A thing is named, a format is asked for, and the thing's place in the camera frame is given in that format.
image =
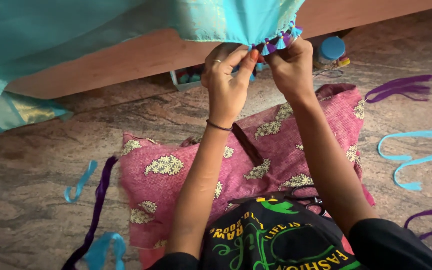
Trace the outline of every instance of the wooden bed frame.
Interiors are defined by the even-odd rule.
[[[297,25],[310,38],[427,9],[432,0],[307,0]],[[5,90],[54,99],[201,64],[218,44],[183,41],[173,29],[163,29],[21,77]]]

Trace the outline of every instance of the person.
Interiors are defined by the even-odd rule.
[[[314,187],[332,219],[297,202],[249,199],[207,226],[229,134],[224,128],[242,110],[262,58],[238,46],[221,44],[205,60],[209,124],[180,191],[165,255],[150,269],[432,269],[432,251],[366,201],[314,93],[313,47],[301,37],[264,60],[294,111]]]

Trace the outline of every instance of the black bracelet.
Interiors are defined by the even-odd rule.
[[[219,128],[219,129],[222,129],[222,130],[225,130],[225,131],[231,131],[231,130],[233,130],[233,127],[231,127],[231,128],[224,128],[224,127],[222,127],[222,126],[218,126],[217,124],[213,124],[213,123],[211,123],[211,122],[209,121],[209,119],[206,119],[206,123],[208,123],[209,125],[211,125],[211,126],[213,126],[213,127],[217,127],[217,128]]]

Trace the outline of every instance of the granite floor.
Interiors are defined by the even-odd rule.
[[[345,40],[351,64],[342,77],[316,77],[316,87],[352,83],[364,95],[395,78],[432,74],[432,10],[358,27]],[[285,101],[269,70],[261,72],[248,91],[241,118]],[[91,223],[102,164],[121,149],[123,131],[179,144],[203,131],[208,114],[204,89],[177,92],[167,74],[66,96],[59,102],[76,113],[67,122],[50,120],[0,134],[1,270],[59,269],[81,245]],[[403,183],[423,182],[422,191],[408,191],[393,184],[398,163],[379,157],[376,146],[390,133],[432,129],[432,94],[428,102],[391,96],[366,104],[365,110],[358,145],[363,182],[380,215],[403,224],[412,214],[432,208],[432,162],[400,171]],[[389,139],[383,149],[423,157],[432,154],[432,138]],[[64,189],[77,182],[91,159],[100,166],[79,201],[66,203]],[[96,235],[115,231],[128,241],[129,208],[118,186],[118,171],[117,164]],[[431,231],[432,216],[418,218],[410,228],[416,234]],[[424,242],[432,248],[432,236]],[[106,269],[114,269],[109,258]],[[124,261],[127,269],[140,268],[131,247]]]

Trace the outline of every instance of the blue lid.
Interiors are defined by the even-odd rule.
[[[319,53],[322,57],[329,60],[336,60],[346,50],[344,41],[337,36],[328,37],[325,39],[319,47]]]

